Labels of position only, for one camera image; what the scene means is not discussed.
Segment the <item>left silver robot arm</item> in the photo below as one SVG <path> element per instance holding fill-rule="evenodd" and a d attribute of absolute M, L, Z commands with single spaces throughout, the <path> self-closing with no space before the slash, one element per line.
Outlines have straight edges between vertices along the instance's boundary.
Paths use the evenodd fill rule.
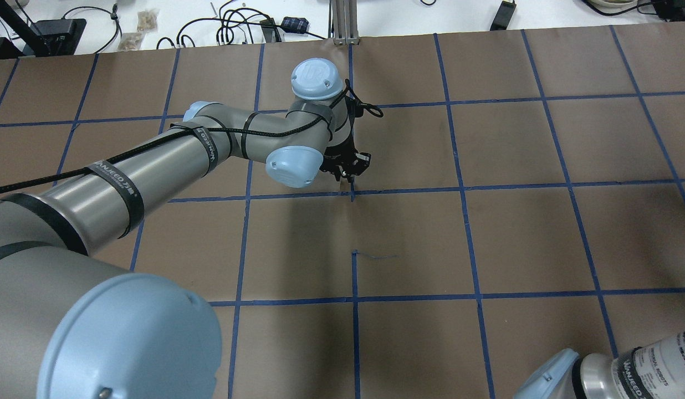
<path fill-rule="evenodd" d="M 197 101 L 182 121 L 78 170 L 0 187 L 0 398 L 211 398 L 222 333 L 212 306 L 162 276 L 94 258 L 231 157 L 304 188 L 370 166 L 360 100 L 332 61 L 291 74 L 285 116 Z"/>

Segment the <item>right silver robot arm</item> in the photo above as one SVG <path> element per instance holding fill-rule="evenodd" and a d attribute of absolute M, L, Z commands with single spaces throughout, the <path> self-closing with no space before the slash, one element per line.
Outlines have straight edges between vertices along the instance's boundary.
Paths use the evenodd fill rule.
<path fill-rule="evenodd" d="M 685 331 L 612 359 L 558 352 L 515 398 L 685 398 Z"/>

